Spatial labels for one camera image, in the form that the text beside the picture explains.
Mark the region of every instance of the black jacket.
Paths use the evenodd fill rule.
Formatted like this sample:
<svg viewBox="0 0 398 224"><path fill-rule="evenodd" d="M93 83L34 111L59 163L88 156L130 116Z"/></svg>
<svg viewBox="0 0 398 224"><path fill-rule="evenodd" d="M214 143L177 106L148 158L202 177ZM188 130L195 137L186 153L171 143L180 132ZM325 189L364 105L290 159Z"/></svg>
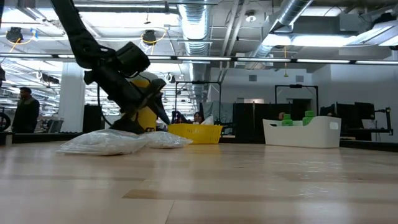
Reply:
<svg viewBox="0 0 398 224"><path fill-rule="evenodd" d="M40 103L35 98L19 100L15 112L13 131L17 133L33 133L39 116Z"/></svg>

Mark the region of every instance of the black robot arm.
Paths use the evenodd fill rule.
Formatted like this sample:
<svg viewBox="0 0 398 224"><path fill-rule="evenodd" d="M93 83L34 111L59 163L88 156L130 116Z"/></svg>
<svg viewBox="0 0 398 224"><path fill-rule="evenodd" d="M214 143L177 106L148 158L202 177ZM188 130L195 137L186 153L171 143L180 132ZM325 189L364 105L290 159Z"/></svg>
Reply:
<svg viewBox="0 0 398 224"><path fill-rule="evenodd" d="M68 35L77 64L91 69L85 72L85 83L89 85L96 82L108 94L108 99L115 101L124 113L111 128L143 133L144 129L137 122L131 121L131 118L145 106L166 124L170 124L161 100L160 90L166 84L164 80L152 80L145 89L140 89L126 80L150 65L147 55L132 42L128 42L118 51L101 46L87 31L72 0L51 2Z"/></svg>

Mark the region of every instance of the man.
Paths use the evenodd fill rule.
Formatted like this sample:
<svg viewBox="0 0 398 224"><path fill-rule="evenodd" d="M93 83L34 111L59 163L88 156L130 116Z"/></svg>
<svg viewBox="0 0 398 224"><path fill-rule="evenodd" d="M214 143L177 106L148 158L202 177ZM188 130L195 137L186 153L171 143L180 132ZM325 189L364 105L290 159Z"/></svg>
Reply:
<svg viewBox="0 0 398 224"><path fill-rule="evenodd" d="M32 90L20 88L21 99L18 101L12 131L15 133L33 133L39 116L40 103L33 98Z"/></svg>

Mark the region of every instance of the white column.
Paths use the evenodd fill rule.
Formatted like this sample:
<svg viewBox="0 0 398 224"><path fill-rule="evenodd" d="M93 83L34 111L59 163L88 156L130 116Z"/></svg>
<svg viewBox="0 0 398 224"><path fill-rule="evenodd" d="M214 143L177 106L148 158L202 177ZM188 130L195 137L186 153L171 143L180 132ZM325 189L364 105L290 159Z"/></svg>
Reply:
<svg viewBox="0 0 398 224"><path fill-rule="evenodd" d="M84 71L77 63L63 63L58 112L58 117L63 120L61 131L83 131L86 90L83 77Z"/></svg>

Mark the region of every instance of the green object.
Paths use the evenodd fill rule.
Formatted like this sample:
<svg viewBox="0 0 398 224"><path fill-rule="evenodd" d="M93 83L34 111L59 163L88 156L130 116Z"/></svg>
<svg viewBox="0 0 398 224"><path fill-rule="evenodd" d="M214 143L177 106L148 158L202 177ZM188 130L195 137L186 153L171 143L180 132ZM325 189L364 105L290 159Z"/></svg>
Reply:
<svg viewBox="0 0 398 224"><path fill-rule="evenodd" d="M305 117L313 118L314 117L314 112L313 111L306 111L305 112Z"/></svg>
<svg viewBox="0 0 398 224"><path fill-rule="evenodd" d="M306 111L305 117L303 118L303 126L307 126L313 119L314 112L313 111Z"/></svg>
<svg viewBox="0 0 398 224"><path fill-rule="evenodd" d="M290 114L284 114L282 126L293 126L293 120L290 118Z"/></svg>

